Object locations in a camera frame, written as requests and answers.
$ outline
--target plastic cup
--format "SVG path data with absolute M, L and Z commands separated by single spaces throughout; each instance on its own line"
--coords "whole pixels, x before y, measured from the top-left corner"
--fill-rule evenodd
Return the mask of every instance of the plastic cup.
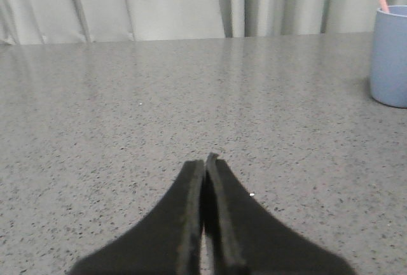
M 370 90 L 377 101 L 407 108 L 407 6 L 377 9 Z

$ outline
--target table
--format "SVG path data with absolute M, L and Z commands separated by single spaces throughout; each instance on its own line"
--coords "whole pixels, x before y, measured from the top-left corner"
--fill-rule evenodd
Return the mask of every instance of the table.
M 216 152 L 358 274 L 402 274 L 407 112 L 369 96 L 371 40 L 0 46 L 0 273 L 63 274 Z

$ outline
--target gray curtain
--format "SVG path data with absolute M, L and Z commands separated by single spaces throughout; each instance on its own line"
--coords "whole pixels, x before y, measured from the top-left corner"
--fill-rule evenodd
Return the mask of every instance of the gray curtain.
M 377 8 L 377 0 L 0 0 L 0 43 L 362 32 Z

